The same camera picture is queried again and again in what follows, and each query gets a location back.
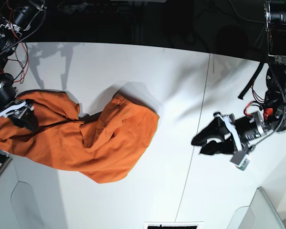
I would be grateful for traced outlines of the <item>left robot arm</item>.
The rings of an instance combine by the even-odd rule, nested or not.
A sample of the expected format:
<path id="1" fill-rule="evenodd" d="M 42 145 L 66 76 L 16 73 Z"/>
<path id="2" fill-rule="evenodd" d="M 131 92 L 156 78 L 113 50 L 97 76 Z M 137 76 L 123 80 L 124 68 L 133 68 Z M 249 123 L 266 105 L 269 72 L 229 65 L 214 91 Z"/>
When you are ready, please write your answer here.
<path id="1" fill-rule="evenodd" d="M 239 119 L 214 113 L 214 119 L 191 141 L 192 146 L 201 147 L 201 154 L 248 155 L 255 148 L 251 141 L 286 130 L 286 0 L 267 0 L 264 9 L 267 55 L 238 95 L 243 99 L 251 91 L 254 100 Z M 259 110 L 249 113 L 250 106 Z"/>

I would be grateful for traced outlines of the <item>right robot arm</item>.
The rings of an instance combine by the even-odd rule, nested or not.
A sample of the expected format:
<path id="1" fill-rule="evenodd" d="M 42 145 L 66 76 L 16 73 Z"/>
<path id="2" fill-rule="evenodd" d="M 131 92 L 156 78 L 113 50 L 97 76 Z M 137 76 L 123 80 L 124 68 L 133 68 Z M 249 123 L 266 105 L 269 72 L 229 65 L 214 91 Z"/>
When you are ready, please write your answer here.
<path id="1" fill-rule="evenodd" d="M 25 40 L 42 26 L 46 17 L 43 0 L 28 0 L 4 9 L 0 17 L 0 119 L 8 118 L 20 128 L 35 131 L 38 121 L 30 99 L 18 99 L 14 83 L 22 83 L 28 72 L 29 55 Z"/>

